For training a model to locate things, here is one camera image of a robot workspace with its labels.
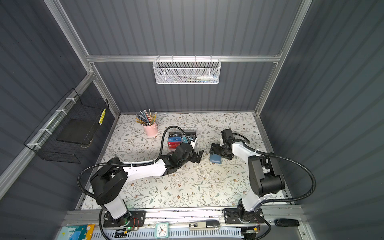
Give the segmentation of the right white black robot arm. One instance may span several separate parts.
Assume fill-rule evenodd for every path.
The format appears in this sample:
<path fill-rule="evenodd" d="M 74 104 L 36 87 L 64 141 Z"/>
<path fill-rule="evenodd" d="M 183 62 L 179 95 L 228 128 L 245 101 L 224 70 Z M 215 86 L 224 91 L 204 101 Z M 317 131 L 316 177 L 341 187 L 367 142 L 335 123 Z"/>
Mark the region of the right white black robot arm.
<path fill-rule="evenodd" d="M 241 222 L 250 222 L 253 214 L 262 206 L 262 201 L 271 198 L 285 188 L 285 180 L 277 163 L 272 157 L 259 153 L 245 142 L 231 144 L 211 144 L 210 154 L 231 160 L 238 157 L 248 163 L 251 189 L 239 201 L 234 214 Z"/>

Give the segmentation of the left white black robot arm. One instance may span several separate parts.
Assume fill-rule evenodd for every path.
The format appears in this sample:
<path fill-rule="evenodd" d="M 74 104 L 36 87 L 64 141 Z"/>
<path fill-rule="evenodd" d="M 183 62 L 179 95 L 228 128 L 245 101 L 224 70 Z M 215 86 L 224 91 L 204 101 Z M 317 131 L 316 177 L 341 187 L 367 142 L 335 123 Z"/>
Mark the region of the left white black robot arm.
<path fill-rule="evenodd" d="M 129 164 L 113 158 L 91 176 L 93 199 L 111 215 L 111 219 L 128 220 L 131 214 L 120 196 L 125 183 L 172 175 L 188 162 L 199 164 L 203 153 L 203 150 L 195 152 L 191 144 L 182 143 L 174 152 L 161 155 L 158 160 Z"/>

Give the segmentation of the red VIP card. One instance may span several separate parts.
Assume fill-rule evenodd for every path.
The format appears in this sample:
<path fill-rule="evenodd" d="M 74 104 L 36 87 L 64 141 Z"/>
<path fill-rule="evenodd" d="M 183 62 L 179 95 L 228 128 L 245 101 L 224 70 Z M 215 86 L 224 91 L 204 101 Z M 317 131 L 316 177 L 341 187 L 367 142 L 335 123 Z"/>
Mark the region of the red VIP card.
<path fill-rule="evenodd" d="M 168 142 L 169 150 L 175 150 L 182 142 Z"/>

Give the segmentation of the blue VIP card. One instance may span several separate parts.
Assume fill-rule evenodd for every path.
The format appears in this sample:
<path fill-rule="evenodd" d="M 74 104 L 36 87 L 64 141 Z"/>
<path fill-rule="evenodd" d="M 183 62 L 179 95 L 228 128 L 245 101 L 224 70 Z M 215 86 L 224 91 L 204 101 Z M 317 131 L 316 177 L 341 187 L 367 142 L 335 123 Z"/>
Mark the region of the blue VIP card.
<path fill-rule="evenodd" d="M 168 142 L 182 142 L 182 137 L 169 137 Z"/>

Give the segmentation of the black VIP card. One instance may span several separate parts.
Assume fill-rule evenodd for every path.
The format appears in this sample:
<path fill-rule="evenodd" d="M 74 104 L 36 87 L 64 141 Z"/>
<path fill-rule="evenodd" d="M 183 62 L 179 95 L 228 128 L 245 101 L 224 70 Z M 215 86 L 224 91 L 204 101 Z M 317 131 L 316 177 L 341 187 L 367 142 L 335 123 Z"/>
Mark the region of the black VIP card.
<path fill-rule="evenodd" d="M 169 137 L 182 137 L 183 133 L 182 132 L 170 132 Z"/>

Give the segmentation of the pink pencil cup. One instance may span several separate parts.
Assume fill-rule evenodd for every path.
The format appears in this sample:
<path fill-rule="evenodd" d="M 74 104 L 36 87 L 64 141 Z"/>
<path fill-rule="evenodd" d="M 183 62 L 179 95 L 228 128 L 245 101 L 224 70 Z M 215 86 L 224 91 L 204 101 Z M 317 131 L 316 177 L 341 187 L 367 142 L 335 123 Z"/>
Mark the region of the pink pencil cup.
<path fill-rule="evenodd" d="M 150 125 L 150 126 L 143 126 L 146 135 L 150 138 L 154 137 L 158 133 L 158 125 L 156 123 Z"/>

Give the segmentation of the coloured pencils bunch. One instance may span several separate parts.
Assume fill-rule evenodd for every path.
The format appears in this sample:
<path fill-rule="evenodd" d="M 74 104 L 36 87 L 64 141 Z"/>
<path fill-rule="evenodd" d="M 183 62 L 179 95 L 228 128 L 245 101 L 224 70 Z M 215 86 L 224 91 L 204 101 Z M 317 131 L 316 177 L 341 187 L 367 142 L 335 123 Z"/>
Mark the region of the coloured pencils bunch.
<path fill-rule="evenodd" d="M 151 110 L 142 110 L 136 115 L 136 122 L 144 127 L 150 127 L 156 123 L 157 113 Z"/>

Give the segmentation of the pens in white basket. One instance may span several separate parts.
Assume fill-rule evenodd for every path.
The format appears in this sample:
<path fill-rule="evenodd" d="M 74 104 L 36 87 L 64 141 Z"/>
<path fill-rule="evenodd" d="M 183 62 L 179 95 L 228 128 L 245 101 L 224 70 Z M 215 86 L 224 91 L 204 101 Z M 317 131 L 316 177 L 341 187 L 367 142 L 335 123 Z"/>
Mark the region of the pens in white basket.
<path fill-rule="evenodd" d="M 203 83 L 217 83 L 219 81 L 218 75 L 203 75 L 203 76 L 177 76 L 178 81 L 192 81 Z"/>

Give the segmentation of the silver black label device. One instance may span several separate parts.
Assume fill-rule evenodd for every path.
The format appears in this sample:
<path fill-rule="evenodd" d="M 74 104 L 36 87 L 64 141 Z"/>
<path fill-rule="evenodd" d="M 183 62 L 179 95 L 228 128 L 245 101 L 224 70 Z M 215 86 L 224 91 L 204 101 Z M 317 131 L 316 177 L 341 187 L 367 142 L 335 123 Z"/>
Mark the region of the silver black label device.
<path fill-rule="evenodd" d="M 202 222 L 192 222 L 189 223 L 190 231 L 196 230 L 217 230 L 221 226 L 218 220 L 207 220 Z"/>

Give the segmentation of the small teal desk clock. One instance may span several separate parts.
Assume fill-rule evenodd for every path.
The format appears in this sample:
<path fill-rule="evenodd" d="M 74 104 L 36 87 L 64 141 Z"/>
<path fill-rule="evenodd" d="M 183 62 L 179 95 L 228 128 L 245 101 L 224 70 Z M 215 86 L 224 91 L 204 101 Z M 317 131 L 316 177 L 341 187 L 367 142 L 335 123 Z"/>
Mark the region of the small teal desk clock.
<path fill-rule="evenodd" d="M 169 223 L 158 223 L 155 227 L 155 238 L 164 239 L 170 236 Z"/>

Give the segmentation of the yellow tag on basket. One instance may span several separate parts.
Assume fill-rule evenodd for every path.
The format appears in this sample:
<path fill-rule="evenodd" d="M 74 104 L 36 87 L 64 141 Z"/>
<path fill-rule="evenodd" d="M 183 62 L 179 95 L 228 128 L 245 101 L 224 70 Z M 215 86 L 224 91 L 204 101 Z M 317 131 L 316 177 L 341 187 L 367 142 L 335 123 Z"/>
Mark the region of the yellow tag on basket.
<path fill-rule="evenodd" d="M 102 113 L 101 113 L 101 115 L 100 115 L 99 121 L 98 121 L 98 124 L 99 124 L 99 125 L 102 125 L 102 124 L 103 124 L 105 115 L 106 115 L 106 109 L 103 109 L 103 111 L 102 111 Z"/>

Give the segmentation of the black remote device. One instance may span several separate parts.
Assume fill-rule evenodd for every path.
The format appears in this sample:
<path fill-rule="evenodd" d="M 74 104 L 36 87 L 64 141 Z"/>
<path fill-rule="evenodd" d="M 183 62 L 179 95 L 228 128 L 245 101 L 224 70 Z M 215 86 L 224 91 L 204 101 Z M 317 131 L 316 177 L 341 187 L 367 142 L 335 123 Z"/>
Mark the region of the black remote device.
<path fill-rule="evenodd" d="M 298 227 L 300 222 L 295 219 L 276 219 L 274 220 L 277 227 Z"/>

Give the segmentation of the black pad in basket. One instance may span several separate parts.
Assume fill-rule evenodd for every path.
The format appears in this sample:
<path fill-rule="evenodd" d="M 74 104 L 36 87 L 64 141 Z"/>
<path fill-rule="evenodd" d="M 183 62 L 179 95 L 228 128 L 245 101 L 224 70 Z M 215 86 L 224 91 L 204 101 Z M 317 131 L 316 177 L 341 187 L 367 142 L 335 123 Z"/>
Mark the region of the black pad in basket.
<path fill-rule="evenodd" d="M 71 119 L 57 137 L 57 141 L 89 145 L 100 125 L 94 121 Z"/>

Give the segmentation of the colourful booklet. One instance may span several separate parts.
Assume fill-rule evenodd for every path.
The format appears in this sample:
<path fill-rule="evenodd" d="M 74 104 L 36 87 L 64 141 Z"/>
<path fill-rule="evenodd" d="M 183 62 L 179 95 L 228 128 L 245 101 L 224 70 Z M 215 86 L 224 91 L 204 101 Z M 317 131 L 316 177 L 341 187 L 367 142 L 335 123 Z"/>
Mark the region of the colourful booklet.
<path fill-rule="evenodd" d="M 95 225 L 79 225 L 62 227 L 57 240 L 90 240 Z"/>

